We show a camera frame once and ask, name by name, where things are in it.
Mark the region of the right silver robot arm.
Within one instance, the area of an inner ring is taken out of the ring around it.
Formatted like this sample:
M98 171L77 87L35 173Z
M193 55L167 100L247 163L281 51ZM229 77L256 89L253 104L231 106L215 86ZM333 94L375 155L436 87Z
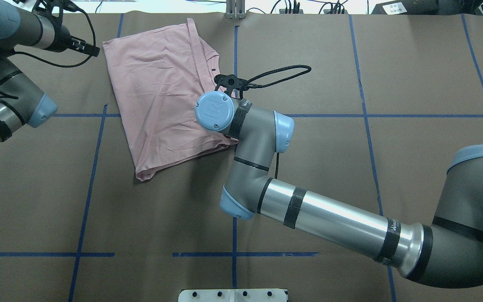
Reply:
M418 284L483 286L483 145L456 153L431 223L406 224L271 176L272 159L293 139L294 120L244 98L259 87L233 74L216 75L194 106L205 130L239 141L222 187L222 211L246 220L265 216L393 267Z

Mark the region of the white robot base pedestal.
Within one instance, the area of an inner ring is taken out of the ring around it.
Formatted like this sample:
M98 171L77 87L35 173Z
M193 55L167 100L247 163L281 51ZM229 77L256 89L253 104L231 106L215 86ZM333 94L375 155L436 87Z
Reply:
M209 289L183 290L179 302L289 302L288 290L260 289Z

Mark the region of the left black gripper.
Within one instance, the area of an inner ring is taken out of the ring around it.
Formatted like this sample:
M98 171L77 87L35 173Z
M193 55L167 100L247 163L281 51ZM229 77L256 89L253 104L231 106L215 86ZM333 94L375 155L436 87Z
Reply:
M63 25L63 16L67 12L80 12L81 8L70 0L36 0L32 12L40 21L40 38L35 48L61 53L72 49L90 57L98 57L100 48L85 40L74 37Z

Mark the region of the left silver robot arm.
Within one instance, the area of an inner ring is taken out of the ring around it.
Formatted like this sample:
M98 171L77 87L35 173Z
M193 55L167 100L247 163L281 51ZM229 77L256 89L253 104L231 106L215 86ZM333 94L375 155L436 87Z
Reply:
M0 0L0 143L22 126L38 128L58 110L55 102L10 61L16 46L54 53L67 49L97 57L96 42L72 36L63 14L85 11L71 0Z

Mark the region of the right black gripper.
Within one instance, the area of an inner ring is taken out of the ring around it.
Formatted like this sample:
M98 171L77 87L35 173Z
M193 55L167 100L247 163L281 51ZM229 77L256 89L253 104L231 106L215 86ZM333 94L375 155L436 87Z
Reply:
M248 80L236 77L234 74L230 75L223 75L218 74L213 78L214 83L216 84L214 91L219 91L221 87L226 88L225 94L229 97L231 96L234 90L238 91L239 96L235 97L236 99L243 99L244 91L247 91Z

